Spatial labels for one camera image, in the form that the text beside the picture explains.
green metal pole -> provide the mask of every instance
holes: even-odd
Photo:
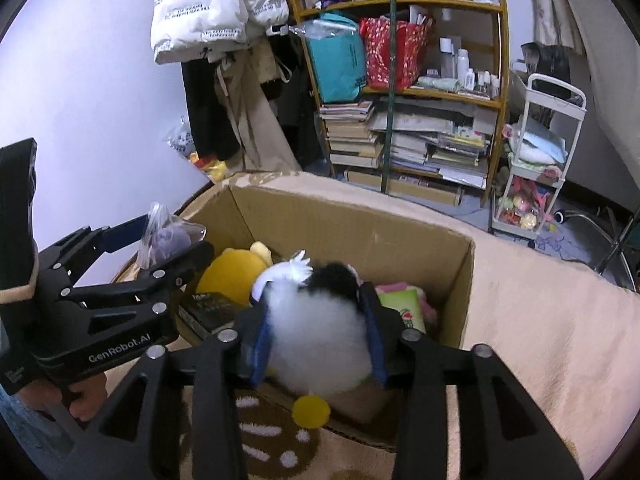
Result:
[[[391,171],[391,139],[394,130],[394,103],[396,101],[396,0],[389,0],[390,12],[390,47],[389,47],[389,96],[386,105],[385,149],[382,156],[382,186],[380,191],[386,193],[386,185]]]

white puffer jacket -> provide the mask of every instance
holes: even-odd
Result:
[[[155,0],[151,47],[156,63],[186,62],[247,48],[289,17],[286,0]]]

human hand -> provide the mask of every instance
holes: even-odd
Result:
[[[69,412],[74,418],[90,420],[98,412],[107,398],[107,376],[98,374],[69,387],[80,397],[71,402]],[[48,404],[62,402],[59,388],[44,379],[36,379],[17,393],[22,403],[32,410],[46,412]]]

red patterned gift bag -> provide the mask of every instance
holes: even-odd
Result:
[[[429,20],[424,25],[396,23],[396,89],[411,86],[420,75],[431,33]],[[389,88],[390,21],[388,18],[363,18],[360,35],[367,56],[367,83],[372,88]]]

silver screw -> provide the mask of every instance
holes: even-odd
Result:
[[[166,303],[156,303],[151,310],[154,311],[154,314],[164,314],[166,312]]]
[[[491,350],[489,345],[485,345],[484,343],[480,343],[479,345],[474,346],[474,352],[478,357],[483,357],[487,359],[494,354],[494,351]]]
[[[402,330],[402,339],[404,339],[405,341],[411,341],[415,343],[416,341],[419,341],[421,337],[422,334],[415,328],[405,328],[404,330]]]
[[[238,337],[238,332],[232,328],[225,328],[218,333],[218,339],[223,343],[231,343]]]
[[[150,359],[158,359],[164,355],[164,346],[153,345],[146,349],[146,356]]]

